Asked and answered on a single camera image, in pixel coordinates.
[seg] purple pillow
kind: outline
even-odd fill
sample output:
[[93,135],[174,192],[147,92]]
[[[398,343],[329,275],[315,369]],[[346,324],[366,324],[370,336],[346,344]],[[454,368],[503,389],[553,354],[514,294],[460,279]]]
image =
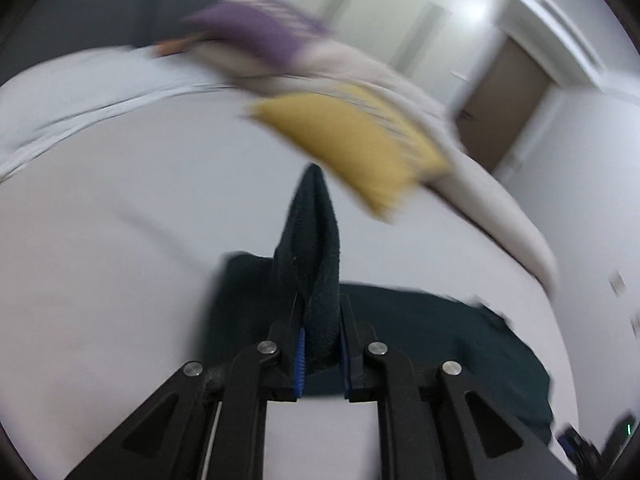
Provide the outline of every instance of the purple pillow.
[[185,18],[207,39],[225,40],[274,68],[290,66],[302,46],[327,35],[319,20],[279,0],[220,0]]

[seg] yellow pillow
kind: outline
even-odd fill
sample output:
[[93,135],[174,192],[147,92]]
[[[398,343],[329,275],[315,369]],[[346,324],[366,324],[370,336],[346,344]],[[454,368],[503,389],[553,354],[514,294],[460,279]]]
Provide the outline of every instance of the yellow pillow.
[[357,85],[260,100],[254,115],[328,165],[384,219],[411,186],[450,170],[424,131]]

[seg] black device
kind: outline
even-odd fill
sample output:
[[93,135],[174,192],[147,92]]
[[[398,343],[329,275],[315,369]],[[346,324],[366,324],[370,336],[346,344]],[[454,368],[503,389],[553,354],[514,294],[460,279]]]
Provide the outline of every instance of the black device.
[[[340,306],[345,396],[378,404],[383,480],[575,478],[460,364],[414,364],[354,319],[348,296]],[[296,298],[289,318],[232,362],[185,364],[66,480],[261,479],[267,402],[301,395],[303,307]],[[636,451],[607,479],[636,478]]]

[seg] metal screw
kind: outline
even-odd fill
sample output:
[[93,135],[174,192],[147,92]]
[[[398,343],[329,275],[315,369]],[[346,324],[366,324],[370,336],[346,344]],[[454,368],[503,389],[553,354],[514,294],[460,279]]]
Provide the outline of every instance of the metal screw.
[[381,341],[374,341],[373,343],[369,343],[369,346],[367,346],[367,348],[373,355],[384,355],[389,350],[389,348]]
[[442,371],[447,375],[460,375],[462,366],[460,366],[460,363],[457,363],[455,361],[446,361],[442,365]]
[[189,377],[199,376],[203,370],[204,368],[202,367],[202,364],[197,361],[191,361],[190,363],[185,364],[182,368],[184,374]]
[[278,349],[278,345],[273,341],[262,341],[258,343],[258,352],[261,354],[275,354]]

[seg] bed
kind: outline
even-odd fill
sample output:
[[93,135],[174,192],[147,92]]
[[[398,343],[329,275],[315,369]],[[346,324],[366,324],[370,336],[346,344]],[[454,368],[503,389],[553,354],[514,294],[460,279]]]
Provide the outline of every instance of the bed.
[[[0,88],[0,420],[40,480],[62,480],[194,357],[224,254],[273,253],[309,158],[249,117],[254,99],[188,56],[124,47]],[[416,189],[384,223],[327,177],[341,280],[504,314],[552,377],[556,426],[577,428],[554,280],[530,262],[518,222],[489,227],[506,192],[468,174],[467,194],[490,196],[484,209],[454,200],[450,180]],[[376,417],[332,398],[270,404],[265,478],[372,478]]]

